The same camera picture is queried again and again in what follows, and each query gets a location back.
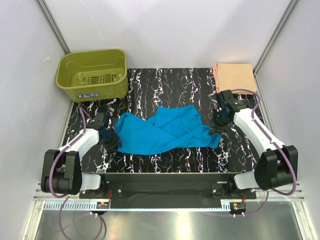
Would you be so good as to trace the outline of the blue t shirt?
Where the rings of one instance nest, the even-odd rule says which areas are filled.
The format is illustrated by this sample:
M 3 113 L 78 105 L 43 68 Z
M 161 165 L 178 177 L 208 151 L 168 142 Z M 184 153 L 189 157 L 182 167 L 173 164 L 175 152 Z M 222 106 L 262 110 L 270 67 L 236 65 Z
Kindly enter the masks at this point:
M 132 155 L 157 155 L 176 148 L 216 149 L 221 134 L 211 134 L 193 105 L 158 107 L 147 120 L 126 112 L 114 127 L 121 141 L 118 151 Z

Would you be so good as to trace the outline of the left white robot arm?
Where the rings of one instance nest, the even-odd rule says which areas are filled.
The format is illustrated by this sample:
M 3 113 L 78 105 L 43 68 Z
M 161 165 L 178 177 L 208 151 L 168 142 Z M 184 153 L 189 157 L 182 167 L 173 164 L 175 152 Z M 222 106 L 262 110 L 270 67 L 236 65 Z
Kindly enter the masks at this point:
M 103 144 L 106 150 L 116 151 L 121 146 L 112 129 L 82 129 L 79 134 L 59 149 L 49 149 L 44 154 L 40 188 L 55 198 L 77 195 L 90 190 L 97 198 L 108 193 L 108 186 L 96 173 L 82 173 L 81 160 L 95 145 Z

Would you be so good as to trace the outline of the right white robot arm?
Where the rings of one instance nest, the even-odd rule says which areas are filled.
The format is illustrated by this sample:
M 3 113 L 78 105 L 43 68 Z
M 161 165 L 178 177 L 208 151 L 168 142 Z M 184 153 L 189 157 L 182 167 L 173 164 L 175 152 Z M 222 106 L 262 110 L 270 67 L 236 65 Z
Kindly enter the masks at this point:
M 228 195 L 239 198 L 248 189 L 273 190 L 292 195 L 297 188 L 298 150 L 275 137 L 256 115 L 259 104 L 237 99 L 233 90 L 217 94 L 218 107 L 212 112 L 210 134 L 224 133 L 230 124 L 236 125 L 248 137 L 259 160 L 252 171 L 237 173 L 227 185 Z

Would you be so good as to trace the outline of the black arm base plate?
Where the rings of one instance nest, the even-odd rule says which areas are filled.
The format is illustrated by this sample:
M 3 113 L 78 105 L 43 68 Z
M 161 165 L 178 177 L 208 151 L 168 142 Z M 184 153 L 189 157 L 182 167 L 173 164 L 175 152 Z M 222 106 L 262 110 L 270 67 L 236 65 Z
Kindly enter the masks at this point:
M 101 186 L 93 191 L 97 197 L 102 197 L 106 193 L 112 193 L 112 187 L 129 188 L 129 197 L 135 193 L 173 193 L 178 195 L 187 193 L 200 193 L 200 196 L 207 190 L 218 192 L 220 195 L 238 196 L 246 193 L 244 190 L 236 188 L 234 183 L 234 173 L 105 173 L 101 175 Z

